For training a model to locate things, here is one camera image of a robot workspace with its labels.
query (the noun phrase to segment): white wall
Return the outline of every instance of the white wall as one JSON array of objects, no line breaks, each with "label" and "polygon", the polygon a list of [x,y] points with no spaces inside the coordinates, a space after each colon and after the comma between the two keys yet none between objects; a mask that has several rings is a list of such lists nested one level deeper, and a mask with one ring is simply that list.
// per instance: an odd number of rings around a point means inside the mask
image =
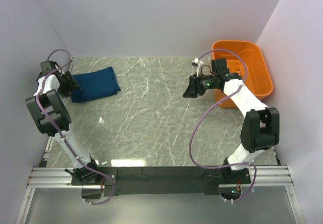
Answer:
[{"label": "white wall", "polygon": [[323,0],[280,0],[258,45],[281,114],[278,154],[290,169],[307,223],[323,223]]},{"label": "white wall", "polygon": [[0,18],[0,222],[12,224],[46,145],[24,101],[39,63],[62,43],[37,0],[0,0]]},{"label": "white wall", "polygon": [[256,42],[279,0],[40,0],[75,55],[200,55]]}]

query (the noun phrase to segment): glass panel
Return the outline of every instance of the glass panel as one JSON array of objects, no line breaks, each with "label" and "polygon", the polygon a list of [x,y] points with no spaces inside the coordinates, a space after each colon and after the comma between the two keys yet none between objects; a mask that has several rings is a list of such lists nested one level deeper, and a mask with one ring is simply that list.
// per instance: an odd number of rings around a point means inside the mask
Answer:
[{"label": "glass panel", "polygon": [[36,189],[26,223],[288,224],[295,220],[285,187],[256,187],[254,193],[233,205],[219,196],[169,194],[123,195],[89,206],[77,189]]}]

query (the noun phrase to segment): metal frame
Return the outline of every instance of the metal frame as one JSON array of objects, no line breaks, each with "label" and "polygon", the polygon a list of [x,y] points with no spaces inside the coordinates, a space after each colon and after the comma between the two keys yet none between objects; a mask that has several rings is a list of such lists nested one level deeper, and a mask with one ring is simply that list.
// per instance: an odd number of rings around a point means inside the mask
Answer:
[{"label": "metal frame", "polygon": [[289,199],[289,203],[292,207],[296,224],[305,224],[305,218],[301,206],[298,202],[294,186],[286,186],[286,192]]},{"label": "metal frame", "polygon": [[[72,186],[72,176],[65,172],[72,167],[35,167],[33,168],[27,188],[91,188],[99,189],[100,185]],[[254,169],[249,170],[251,179]],[[293,181],[287,166],[257,166],[257,178],[254,186],[292,186]],[[219,187],[234,187],[235,185],[219,185]]]},{"label": "metal frame", "polygon": [[25,224],[35,189],[27,188],[15,224]]}]

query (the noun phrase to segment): marble floor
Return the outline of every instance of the marble floor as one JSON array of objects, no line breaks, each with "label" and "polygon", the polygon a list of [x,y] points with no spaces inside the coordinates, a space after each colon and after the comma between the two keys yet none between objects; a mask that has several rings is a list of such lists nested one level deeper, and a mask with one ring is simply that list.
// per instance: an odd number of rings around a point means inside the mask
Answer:
[{"label": "marble floor", "polygon": [[[112,66],[121,91],[117,95],[66,107],[84,148],[104,166],[193,165],[188,155],[192,130],[214,104],[211,90],[197,99],[183,98],[193,58],[77,58],[72,74]],[[200,164],[218,165],[240,144],[243,117],[237,109],[215,108],[203,121],[193,142]],[[277,165],[268,150],[255,160]],[[48,167],[68,167],[71,161],[53,142]]]}]

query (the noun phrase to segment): orange plastic bin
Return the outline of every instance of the orange plastic bin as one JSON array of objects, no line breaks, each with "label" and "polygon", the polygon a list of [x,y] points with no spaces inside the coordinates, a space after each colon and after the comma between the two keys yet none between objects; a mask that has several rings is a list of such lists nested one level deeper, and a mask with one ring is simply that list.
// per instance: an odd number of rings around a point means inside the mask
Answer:
[{"label": "orange plastic bin", "polygon": [[[221,48],[234,52],[246,63],[248,68],[248,77],[245,84],[259,100],[271,94],[273,91],[273,83],[260,48],[256,44],[250,41],[217,41],[212,47],[212,49]],[[242,78],[244,77],[244,68],[237,58],[226,51],[214,51],[212,59],[220,58],[227,59],[227,65],[231,73],[238,73]],[[216,101],[219,101],[226,95],[219,89],[215,89],[214,96]],[[220,104],[220,107],[236,108],[237,106],[232,100],[227,99]]]}]

